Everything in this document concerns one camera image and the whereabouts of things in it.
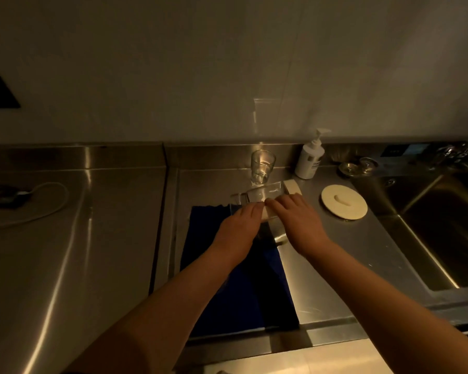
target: forearm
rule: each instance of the forearm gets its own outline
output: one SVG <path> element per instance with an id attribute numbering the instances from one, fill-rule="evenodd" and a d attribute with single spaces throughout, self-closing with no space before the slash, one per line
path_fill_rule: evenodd
<path id="1" fill-rule="evenodd" d="M 233 269 L 222 253 L 210 247 L 101 335 L 69 369 L 169 373 L 201 312 Z"/>
<path id="2" fill-rule="evenodd" d="M 307 259 L 347 304 L 396 373 L 468 372 L 468 338 L 334 243 Z"/>

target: stainless steel countertop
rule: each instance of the stainless steel countertop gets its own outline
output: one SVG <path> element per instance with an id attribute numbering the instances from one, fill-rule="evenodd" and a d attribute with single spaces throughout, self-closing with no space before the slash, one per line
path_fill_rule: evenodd
<path id="1" fill-rule="evenodd" d="M 61 372 L 148 295 L 165 176 L 164 166 L 0 173 L 0 183 L 70 192 L 63 210 L 0 229 L 0 373 Z M 61 200 L 61 188 L 42 188 L 0 221 Z"/>
<path id="2" fill-rule="evenodd" d="M 330 184 L 353 188 L 335 166 L 321 166 L 311 180 L 275 168 L 269 182 L 294 178 L 336 243 L 397 289 L 455 324 L 468 323 L 468 288 L 433 292 L 420 280 L 381 223 L 369 210 L 357 221 L 336 218 L 319 201 Z M 170 169 L 158 254 L 155 289 L 179 270 L 181 252 L 194 205 L 228 204 L 229 195 L 251 187 L 249 169 Z M 289 243 L 279 247 L 291 296 L 300 320 L 293 333 L 242 333 L 190 342 L 178 366 L 204 365 L 309 346 L 363 339 L 367 335 L 335 291 Z"/>

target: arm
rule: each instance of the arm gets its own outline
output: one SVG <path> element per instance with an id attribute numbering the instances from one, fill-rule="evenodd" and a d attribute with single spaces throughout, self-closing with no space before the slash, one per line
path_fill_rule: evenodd
<path id="1" fill-rule="evenodd" d="M 250 251 L 262 210 L 263 203 L 250 203 L 224 220 L 200 258 L 96 339 L 67 371 L 172 371 L 201 312 Z"/>
<path id="2" fill-rule="evenodd" d="M 468 337 L 333 243 L 301 195 L 266 204 L 280 217 L 296 251 L 347 304 L 393 372 L 468 373 Z"/>

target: round lid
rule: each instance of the round lid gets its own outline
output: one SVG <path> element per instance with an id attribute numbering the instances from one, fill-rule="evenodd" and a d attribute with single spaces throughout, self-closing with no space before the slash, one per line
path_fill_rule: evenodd
<path id="1" fill-rule="evenodd" d="M 362 195 L 343 185 L 326 186 L 321 198 L 330 212 L 343 219 L 361 219 L 367 213 L 367 203 Z"/>

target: hand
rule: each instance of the hand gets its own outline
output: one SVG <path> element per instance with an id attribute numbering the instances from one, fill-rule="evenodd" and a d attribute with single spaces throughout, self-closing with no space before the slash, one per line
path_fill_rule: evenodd
<path id="1" fill-rule="evenodd" d="M 218 229 L 211 249 L 220 250 L 234 269 L 248 255 L 262 221 L 263 202 L 248 203 L 225 219 Z"/>
<path id="2" fill-rule="evenodd" d="M 328 248 L 334 243 L 326 235 L 318 213 L 300 194 L 267 198 L 270 207 L 284 224 L 293 248 L 305 258 Z"/>

